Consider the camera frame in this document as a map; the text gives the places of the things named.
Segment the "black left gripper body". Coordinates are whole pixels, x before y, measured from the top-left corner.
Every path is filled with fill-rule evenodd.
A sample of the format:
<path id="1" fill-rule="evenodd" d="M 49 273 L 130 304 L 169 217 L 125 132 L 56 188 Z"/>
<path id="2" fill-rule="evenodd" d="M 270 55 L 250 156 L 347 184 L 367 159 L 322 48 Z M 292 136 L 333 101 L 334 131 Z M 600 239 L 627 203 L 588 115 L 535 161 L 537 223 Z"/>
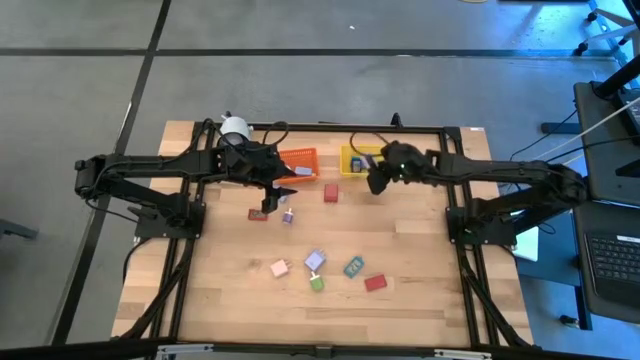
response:
<path id="1" fill-rule="evenodd" d="M 273 183 L 288 175 L 288 167 L 281 159 L 276 145 L 265 145 L 255 141 L 228 147 L 224 161 L 225 181 L 264 190 L 261 212 L 270 214 L 278 208 L 283 192 Z"/>

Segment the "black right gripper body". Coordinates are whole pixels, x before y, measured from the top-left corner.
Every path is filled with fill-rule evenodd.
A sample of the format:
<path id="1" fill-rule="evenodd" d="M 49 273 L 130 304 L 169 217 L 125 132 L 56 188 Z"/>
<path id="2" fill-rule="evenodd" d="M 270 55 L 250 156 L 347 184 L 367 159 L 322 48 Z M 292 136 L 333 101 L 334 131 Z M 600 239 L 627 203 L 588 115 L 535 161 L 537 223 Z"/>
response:
<path id="1" fill-rule="evenodd" d="M 427 184 L 436 177 L 429 158 L 408 143 L 392 141 L 380 150 L 379 156 L 381 161 L 376 161 L 374 155 L 367 156 L 367 183 L 374 195 L 381 194 L 390 181 Z"/>

